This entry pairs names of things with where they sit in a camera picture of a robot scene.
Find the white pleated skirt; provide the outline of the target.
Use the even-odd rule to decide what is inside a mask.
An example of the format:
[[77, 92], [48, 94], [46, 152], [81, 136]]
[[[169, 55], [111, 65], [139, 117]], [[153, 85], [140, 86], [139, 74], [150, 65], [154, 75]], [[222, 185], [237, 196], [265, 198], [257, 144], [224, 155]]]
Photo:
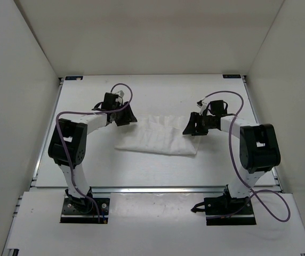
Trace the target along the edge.
[[184, 116], [141, 115], [136, 123], [117, 128], [115, 148], [140, 153], [195, 156], [200, 138], [184, 135]]

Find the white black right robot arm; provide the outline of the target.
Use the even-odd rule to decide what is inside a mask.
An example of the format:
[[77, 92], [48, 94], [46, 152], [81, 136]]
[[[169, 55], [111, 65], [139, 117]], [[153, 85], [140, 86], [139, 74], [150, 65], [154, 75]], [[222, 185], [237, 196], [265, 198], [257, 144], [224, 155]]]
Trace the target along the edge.
[[234, 213], [240, 207], [241, 198], [252, 193], [256, 182], [271, 169], [280, 164], [280, 151], [271, 124], [251, 123], [228, 113], [228, 104], [223, 100], [209, 103], [197, 102], [200, 111], [190, 114], [183, 135], [205, 136], [211, 129], [229, 134], [229, 150], [232, 154], [231, 137], [239, 140], [240, 169], [237, 178], [226, 186], [227, 195], [221, 200], [221, 208], [226, 213]]

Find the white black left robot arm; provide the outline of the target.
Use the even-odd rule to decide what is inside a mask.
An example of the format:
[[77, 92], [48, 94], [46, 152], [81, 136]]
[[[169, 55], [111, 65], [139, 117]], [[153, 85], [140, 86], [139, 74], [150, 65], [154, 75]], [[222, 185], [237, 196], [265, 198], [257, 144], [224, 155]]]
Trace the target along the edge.
[[67, 183], [66, 195], [81, 212], [93, 207], [91, 188], [87, 184], [82, 162], [86, 155], [87, 136], [112, 123], [117, 126], [136, 123], [124, 92], [108, 92], [91, 113], [78, 113], [79, 118], [58, 118], [49, 144], [48, 155], [58, 165]]

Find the blue label sticker right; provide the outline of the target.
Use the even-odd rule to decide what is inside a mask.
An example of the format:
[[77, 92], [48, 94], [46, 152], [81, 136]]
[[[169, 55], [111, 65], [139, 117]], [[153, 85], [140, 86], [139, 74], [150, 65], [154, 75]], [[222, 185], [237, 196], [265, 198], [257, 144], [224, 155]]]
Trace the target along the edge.
[[239, 74], [223, 74], [222, 77], [224, 79], [241, 79], [241, 75]]

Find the blue label sticker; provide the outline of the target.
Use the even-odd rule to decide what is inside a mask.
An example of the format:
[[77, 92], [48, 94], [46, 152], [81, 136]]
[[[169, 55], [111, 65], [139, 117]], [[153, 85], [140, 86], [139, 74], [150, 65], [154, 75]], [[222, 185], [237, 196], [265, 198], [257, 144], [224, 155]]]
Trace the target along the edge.
[[222, 77], [224, 79], [241, 79], [241, 75], [239, 74], [223, 74]]
[[65, 81], [81, 81], [83, 76], [66, 76]]

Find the blue label sticker left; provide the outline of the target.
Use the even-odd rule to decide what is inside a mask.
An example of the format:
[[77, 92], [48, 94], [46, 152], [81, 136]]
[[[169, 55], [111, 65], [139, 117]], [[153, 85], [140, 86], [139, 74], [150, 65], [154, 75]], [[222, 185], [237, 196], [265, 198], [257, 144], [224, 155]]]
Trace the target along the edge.
[[66, 76], [65, 81], [81, 81], [83, 76]]

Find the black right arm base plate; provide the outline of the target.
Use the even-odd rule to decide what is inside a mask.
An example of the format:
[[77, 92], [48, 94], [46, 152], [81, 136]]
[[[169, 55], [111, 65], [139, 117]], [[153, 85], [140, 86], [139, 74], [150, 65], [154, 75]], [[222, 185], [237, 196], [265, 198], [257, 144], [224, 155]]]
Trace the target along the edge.
[[253, 226], [256, 219], [248, 198], [205, 197], [191, 212], [204, 212], [207, 226]]

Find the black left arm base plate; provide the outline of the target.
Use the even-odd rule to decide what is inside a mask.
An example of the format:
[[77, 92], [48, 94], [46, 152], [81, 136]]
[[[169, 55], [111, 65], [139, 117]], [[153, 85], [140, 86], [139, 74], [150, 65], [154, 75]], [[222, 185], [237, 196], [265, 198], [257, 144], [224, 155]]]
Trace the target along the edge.
[[110, 198], [94, 197], [94, 203], [87, 198], [77, 198], [65, 190], [65, 197], [61, 210], [60, 223], [86, 223], [105, 225], [109, 221]]

